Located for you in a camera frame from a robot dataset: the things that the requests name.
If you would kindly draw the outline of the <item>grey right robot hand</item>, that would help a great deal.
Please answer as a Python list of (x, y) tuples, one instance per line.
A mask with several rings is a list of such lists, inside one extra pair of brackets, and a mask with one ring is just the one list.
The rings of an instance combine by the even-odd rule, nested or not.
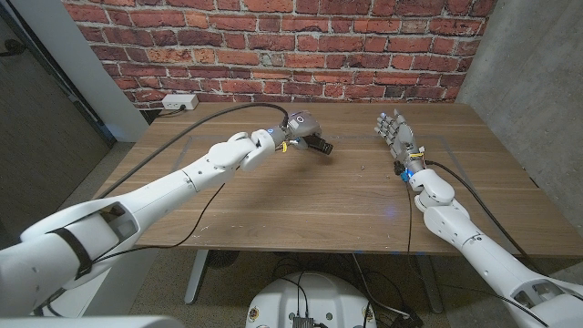
[(374, 128), (388, 145), (392, 156), (413, 173), (424, 169), (421, 151), (414, 139), (414, 132), (403, 115), (397, 110), (392, 117), (381, 113)]

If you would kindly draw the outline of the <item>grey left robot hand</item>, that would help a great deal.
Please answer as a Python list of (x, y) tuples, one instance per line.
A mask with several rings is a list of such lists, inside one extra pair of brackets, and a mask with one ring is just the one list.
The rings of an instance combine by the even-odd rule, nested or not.
[(321, 152), (327, 148), (327, 142), (322, 138), (322, 129), (309, 111), (300, 111), (288, 116), (287, 122), (279, 125), (282, 131), (281, 147), (292, 146), (299, 150), (309, 148)]

